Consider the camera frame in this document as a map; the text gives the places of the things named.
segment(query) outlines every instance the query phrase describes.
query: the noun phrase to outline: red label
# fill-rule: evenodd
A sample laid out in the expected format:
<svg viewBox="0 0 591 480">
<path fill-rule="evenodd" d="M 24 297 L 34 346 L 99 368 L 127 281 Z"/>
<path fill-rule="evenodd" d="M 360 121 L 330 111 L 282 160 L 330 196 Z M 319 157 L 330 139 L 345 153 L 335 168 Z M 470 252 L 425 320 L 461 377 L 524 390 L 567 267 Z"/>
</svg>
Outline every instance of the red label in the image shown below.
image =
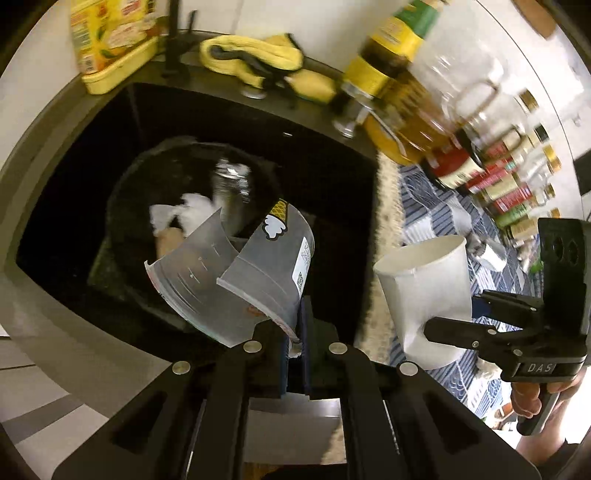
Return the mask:
<svg viewBox="0 0 591 480">
<path fill-rule="evenodd" d="M 499 140 L 497 143 L 486 149 L 486 156 L 488 158 L 497 158 L 505 153 L 509 153 L 509 149 L 507 148 L 507 145 L 505 145 L 504 139 Z"/>
<path fill-rule="evenodd" d="M 441 178 L 462 168 L 468 158 L 470 154 L 465 149 L 450 145 L 445 150 L 439 148 L 433 150 L 433 156 L 430 160 L 428 159 L 428 162 L 434 175 Z"/>
<path fill-rule="evenodd" d="M 518 189 L 513 190 L 513 192 L 509 192 L 504 197 L 495 200 L 492 202 L 492 204 L 499 213 L 505 213 L 511 210 L 513 207 L 516 207 L 524 201 L 532 198 L 533 195 L 534 194 L 527 185 L 522 185 Z"/>
<path fill-rule="evenodd" d="M 486 172 L 478 175 L 466 183 L 466 188 L 470 193 L 478 193 L 491 185 L 494 185 L 501 178 L 508 175 L 505 166 L 509 163 L 508 159 L 498 160 L 486 168 Z"/>
</svg>

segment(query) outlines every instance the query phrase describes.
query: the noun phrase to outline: finger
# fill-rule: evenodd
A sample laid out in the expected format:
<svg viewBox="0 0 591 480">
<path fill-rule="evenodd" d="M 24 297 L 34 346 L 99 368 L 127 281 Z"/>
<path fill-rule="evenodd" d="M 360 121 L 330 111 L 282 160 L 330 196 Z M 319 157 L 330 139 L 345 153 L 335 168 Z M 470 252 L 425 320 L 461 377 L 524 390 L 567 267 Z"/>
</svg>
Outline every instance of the finger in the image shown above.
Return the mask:
<svg viewBox="0 0 591 480">
<path fill-rule="evenodd" d="M 540 413 L 542 409 L 542 402 L 539 398 L 527 398 L 516 394 L 515 391 L 511 394 L 511 403 L 517 415 L 523 415 L 529 419 L 533 415 Z"/>
<path fill-rule="evenodd" d="M 512 383 L 511 388 L 518 397 L 533 400 L 540 396 L 540 385 L 537 383 Z"/>
<path fill-rule="evenodd" d="M 573 381 L 549 383 L 548 386 L 546 386 L 546 389 L 548 389 L 548 393 L 559 393 L 570 388 L 572 384 Z"/>
<path fill-rule="evenodd" d="M 513 406 L 513 411 L 521 417 L 525 417 L 525 418 L 530 419 L 531 417 L 534 416 L 534 414 L 532 414 L 532 412 L 528 411 L 526 408 L 523 408 L 523 406 L 520 405 L 520 403 L 515 398 L 514 392 L 511 393 L 511 405 Z"/>
</svg>

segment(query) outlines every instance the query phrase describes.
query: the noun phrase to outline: yellow cloth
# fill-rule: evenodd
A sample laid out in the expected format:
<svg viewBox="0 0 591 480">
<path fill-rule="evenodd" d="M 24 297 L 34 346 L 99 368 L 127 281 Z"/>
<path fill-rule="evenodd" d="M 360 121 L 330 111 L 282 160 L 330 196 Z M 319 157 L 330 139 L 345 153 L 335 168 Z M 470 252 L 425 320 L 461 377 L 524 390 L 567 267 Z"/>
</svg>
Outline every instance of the yellow cloth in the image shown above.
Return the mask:
<svg viewBox="0 0 591 480">
<path fill-rule="evenodd" d="M 214 72 L 236 76 L 248 85 L 262 88 L 264 78 L 255 74 L 244 61 L 214 59 L 209 53 L 213 46 L 219 46 L 226 51 L 245 51 L 272 67 L 292 70 L 294 73 L 287 74 L 285 81 L 302 98 L 328 103 L 336 95 L 333 79 L 301 68 L 304 56 L 285 34 L 273 35 L 266 40 L 255 40 L 239 35 L 221 35 L 201 42 L 200 58 L 205 67 Z"/>
<path fill-rule="evenodd" d="M 219 46 L 226 51 L 245 51 L 260 61 L 281 70 L 299 70 L 304 62 L 302 52 L 293 45 L 273 45 L 273 43 L 264 40 L 255 40 L 239 35 L 221 35 L 201 42 L 199 50 L 204 66 L 214 72 L 234 75 L 244 83 L 257 88 L 262 88 L 263 77 L 255 75 L 248 65 L 240 59 L 214 59 L 209 53 L 209 49 L 213 46 Z"/>
</svg>

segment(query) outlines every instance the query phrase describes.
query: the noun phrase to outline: black faucet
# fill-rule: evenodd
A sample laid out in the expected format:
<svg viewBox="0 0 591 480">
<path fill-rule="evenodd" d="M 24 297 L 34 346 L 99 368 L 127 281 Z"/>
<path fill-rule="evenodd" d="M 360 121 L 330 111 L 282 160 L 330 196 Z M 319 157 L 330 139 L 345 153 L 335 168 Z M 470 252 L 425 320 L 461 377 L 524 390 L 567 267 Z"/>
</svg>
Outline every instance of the black faucet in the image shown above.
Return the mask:
<svg viewBox="0 0 591 480">
<path fill-rule="evenodd" d="M 189 14 L 189 28 L 185 34 L 178 34 L 178 11 L 180 0 L 169 0 L 168 3 L 168 37 L 166 40 L 165 70 L 164 76 L 172 76 L 181 73 L 182 64 L 180 57 L 188 52 L 197 43 L 193 37 L 193 27 L 197 10 Z"/>
</svg>

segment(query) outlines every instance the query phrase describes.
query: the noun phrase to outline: plastic cup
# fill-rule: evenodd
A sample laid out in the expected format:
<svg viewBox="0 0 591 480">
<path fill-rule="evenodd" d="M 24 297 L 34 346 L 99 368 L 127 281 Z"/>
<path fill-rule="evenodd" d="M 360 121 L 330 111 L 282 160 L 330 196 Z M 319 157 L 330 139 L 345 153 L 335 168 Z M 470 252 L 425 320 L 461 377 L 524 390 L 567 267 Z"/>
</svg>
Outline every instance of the plastic cup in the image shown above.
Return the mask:
<svg viewBox="0 0 591 480">
<path fill-rule="evenodd" d="M 402 350 L 423 369 L 445 367 L 465 351 L 423 333 L 433 317 L 472 321 L 465 246 L 462 236 L 442 236 L 393 249 L 374 265 Z"/>
</svg>

